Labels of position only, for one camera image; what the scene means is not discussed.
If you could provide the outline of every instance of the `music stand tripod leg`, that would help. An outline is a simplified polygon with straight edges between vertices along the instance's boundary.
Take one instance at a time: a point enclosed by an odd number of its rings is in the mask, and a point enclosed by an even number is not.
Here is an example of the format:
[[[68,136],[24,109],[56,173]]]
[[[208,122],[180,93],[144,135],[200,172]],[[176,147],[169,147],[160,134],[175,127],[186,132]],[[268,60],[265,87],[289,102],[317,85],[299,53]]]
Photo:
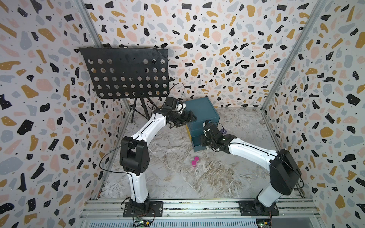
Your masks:
[[[136,110],[136,105],[137,105],[137,98],[134,99],[134,105],[133,105],[133,110],[132,110],[131,124],[133,123],[133,117],[134,117],[134,111]]]
[[[146,107],[145,100],[143,99],[143,97],[141,97],[140,100],[141,100],[141,103],[142,103],[143,110],[145,111],[146,117],[149,120],[150,115],[148,114],[148,110],[147,110],[147,107]]]

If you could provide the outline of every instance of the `black music stand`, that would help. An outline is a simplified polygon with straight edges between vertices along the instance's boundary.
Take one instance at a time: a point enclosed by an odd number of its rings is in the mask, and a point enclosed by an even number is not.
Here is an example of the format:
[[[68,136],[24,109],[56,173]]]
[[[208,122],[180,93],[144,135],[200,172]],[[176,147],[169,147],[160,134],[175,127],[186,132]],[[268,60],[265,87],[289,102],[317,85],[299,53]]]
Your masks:
[[[147,98],[166,97],[169,92],[168,50],[150,48],[79,48],[94,90],[101,99],[134,98],[134,111],[149,119]],[[144,116],[136,110],[140,98]]]

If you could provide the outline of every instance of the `black paint speckle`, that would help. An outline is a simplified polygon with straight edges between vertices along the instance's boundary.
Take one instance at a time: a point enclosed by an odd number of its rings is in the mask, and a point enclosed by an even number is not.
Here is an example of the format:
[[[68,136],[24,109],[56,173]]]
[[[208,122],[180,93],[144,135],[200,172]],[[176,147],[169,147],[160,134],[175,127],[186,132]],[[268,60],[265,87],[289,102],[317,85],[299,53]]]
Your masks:
[[[34,124],[34,122],[32,122],[30,120],[27,120],[27,119],[24,120],[24,122],[19,127],[17,133],[20,134],[20,135],[24,135],[28,131],[32,130],[33,124]]]

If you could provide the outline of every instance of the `black cable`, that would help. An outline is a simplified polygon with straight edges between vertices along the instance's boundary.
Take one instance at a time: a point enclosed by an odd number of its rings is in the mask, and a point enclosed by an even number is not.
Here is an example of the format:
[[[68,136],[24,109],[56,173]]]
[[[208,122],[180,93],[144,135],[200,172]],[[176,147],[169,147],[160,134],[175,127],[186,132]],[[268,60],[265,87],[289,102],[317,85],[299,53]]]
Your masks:
[[[182,94],[181,94],[180,99],[183,97],[183,95],[184,95],[184,93],[185,93],[185,85],[184,85],[184,83],[182,83],[182,82],[179,82],[179,83],[175,84],[173,87],[171,87],[171,88],[169,89],[169,92],[166,94],[166,97],[170,94],[170,91],[172,90],[172,88],[174,88],[174,87],[175,87],[176,85],[178,85],[178,84],[182,84],[182,85],[184,86],[184,90],[182,91]]]
[[[241,145],[244,145],[244,146],[249,146],[249,147],[252,147],[252,148],[254,148],[254,149],[257,149],[257,150],[259,150],[259,151],[262,151],[262,152],[264,152],[264,153],[266,153],[266,154],[269,154],[268,152],[266,152],[266,151],[263,151],[263,150],[260,150],[260,149],[258,149],[258,148],[256,148],[256,147],[253,147],[253,146],[250,146],[250,145],[247,145],[247,144],[243,144],[243,143],[230,143],[230,145],[231,144],[241,144]],[[304,181],[303,181],[303,179],[301,178],[301,176],[299,175],[299,173],[297,173],[297,171],[295,171],[290,165],[288,165],[288,163],[286,163],[284,160],[282,160],[280,157],[278,157],[278,156],[275,156],[275,155],[273,155],[273,154],[269,154],[269,155],[272,155],[272,156],[274,156],[274,157],[276,157],[276,158],[278,158],[278,159],[280,159],[282,162],[284,162],[287,166],[289,166],[293,171],[294,171],[294,173],[300,178],[300,180],[302,181],[302,183],[303,183],[303,186],[302,187],[299,187],[299,188],[294,188],[294,189],[301,189],[301,188],[303,188],[304,187]]]
[[[224,131],[224,127],[223,127],[223,125],[221,123],[218,123],[218,122],[212,122],[212,123],[220,124],[222,126],[222,128],[223,128],[223,131]]]

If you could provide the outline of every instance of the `black mounting plate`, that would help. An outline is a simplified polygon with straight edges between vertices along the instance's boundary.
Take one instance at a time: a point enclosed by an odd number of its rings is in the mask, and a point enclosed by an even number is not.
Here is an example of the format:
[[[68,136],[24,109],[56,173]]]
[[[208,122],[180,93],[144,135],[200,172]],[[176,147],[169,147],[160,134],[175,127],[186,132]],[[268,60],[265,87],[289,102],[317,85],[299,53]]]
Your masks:
[[[101,99],[166,97],[168,50],[79,48],[96,95]]]
[[[241,211],[241,216],[270,216],[269,211],[271,211],[272,216],[278,216],[279,210],[277,209],[276,203],[273,203],[267,212],[262,214],[256,213],[255,205],[253,200],[242,200],[238,201],[239,210]]]
[[[131,205],[131,202],[127,202],[125,208],[126,209],[124,210],[123,213],[123,217],[125,218],[132,218],[133,216],[137,217],[142,214],[140,211],[137,210],[134,212],[134,207]],[[153,217],[153,212],[155,212],[155,217],[162,217],[162,212],[164,210],[163,201],[151,201],[150,208],[152,208],[153,210],[150,209],[148,211],[148,214],[143,217]]]

